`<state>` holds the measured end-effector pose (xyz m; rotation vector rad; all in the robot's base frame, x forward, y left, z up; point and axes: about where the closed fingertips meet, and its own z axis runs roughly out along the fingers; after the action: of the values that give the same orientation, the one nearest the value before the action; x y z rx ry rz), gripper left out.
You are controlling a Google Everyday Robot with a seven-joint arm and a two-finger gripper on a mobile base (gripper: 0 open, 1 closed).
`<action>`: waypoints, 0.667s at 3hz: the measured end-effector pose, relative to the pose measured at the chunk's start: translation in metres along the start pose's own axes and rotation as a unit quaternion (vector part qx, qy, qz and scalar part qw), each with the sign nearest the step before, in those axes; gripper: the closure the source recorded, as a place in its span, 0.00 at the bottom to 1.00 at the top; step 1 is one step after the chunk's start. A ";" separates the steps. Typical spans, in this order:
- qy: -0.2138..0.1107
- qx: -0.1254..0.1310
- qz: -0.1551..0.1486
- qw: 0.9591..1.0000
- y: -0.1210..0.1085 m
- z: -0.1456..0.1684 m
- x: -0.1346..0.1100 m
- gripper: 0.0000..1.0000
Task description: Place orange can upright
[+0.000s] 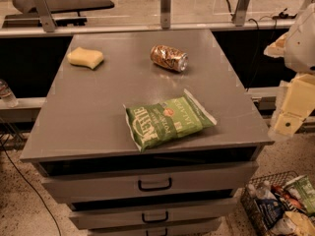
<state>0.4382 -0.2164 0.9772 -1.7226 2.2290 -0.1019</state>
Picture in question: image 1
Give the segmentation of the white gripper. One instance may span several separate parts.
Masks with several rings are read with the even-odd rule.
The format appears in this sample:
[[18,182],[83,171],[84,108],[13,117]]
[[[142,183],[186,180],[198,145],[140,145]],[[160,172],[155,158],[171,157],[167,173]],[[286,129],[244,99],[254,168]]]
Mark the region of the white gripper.
[[265,48],[264,54],[283,58],[285,65],[298,73],[290,82],[281,81],[268,132],[272,140],[286,140],[315,110],[315,76],[310,75],[315,73],[315,4],[309,4],[288,32]]

